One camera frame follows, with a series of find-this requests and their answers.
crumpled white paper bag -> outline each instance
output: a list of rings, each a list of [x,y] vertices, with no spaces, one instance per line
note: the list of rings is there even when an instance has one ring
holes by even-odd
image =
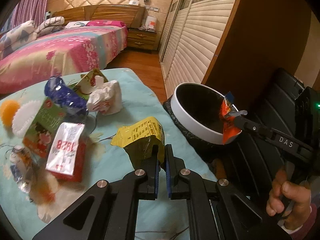
[[[103,77],[95,76],[95,90],[90,94],[87,108],[89,112],[115,114],[122,109],[121,89],[117,80],[104,83]]]

pink floral bedspread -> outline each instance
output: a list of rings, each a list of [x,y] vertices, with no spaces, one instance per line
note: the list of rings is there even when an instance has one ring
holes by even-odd
[[[127,28],[84,26],[41,37],[0,61],[0,94],[13,93],[55,74],[104,69],[127,46]]]

black trash bag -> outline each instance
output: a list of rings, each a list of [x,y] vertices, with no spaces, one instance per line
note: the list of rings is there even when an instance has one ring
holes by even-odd
[[[227,145],[217,145],[209,143],[205,140],[200,139],[198,136],[187,130],[175,117],[171,109],[171,98],[172,96],[163,103],[163,108],[170,115],[174,124],[182,132],[183,136],[187,139],[188,143],[195,149],[196,153],[202,158],[207,164],[211,163],[213,159],[217,158],[220,153],[226,151]]]

wooden nightstand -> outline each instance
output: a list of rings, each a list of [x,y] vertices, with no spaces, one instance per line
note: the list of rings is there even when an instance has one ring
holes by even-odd
[[[156,32],[141,31],[139,29],[128,29],[128,47],[139,49],[153,49],[156,41]]]

blue plastic package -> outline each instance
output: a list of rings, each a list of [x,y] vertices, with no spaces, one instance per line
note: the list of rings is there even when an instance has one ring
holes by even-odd
[[[70,122],[82,122],[88,115],[87,102],[69,88],[60,75],[49,78],[44,94],[67,111]]]

